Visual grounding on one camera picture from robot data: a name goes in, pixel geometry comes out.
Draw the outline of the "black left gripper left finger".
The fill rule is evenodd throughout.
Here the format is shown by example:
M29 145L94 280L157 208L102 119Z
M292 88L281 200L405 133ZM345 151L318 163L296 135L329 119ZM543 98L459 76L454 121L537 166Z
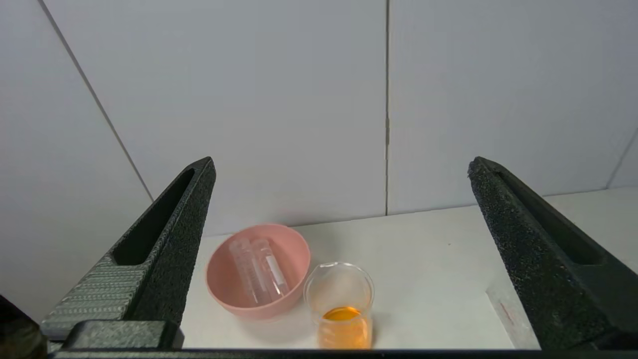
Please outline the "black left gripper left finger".
M88 320L180 324L215 181L210 157L184 168L45 316L42 332L63 341Z

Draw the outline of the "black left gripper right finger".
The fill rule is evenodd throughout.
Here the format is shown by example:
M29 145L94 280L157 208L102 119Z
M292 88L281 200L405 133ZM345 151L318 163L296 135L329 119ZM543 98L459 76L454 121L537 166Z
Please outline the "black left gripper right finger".
M476 157L472 191L515 306L502 318L543 350L636 350L637 275L502 165Z

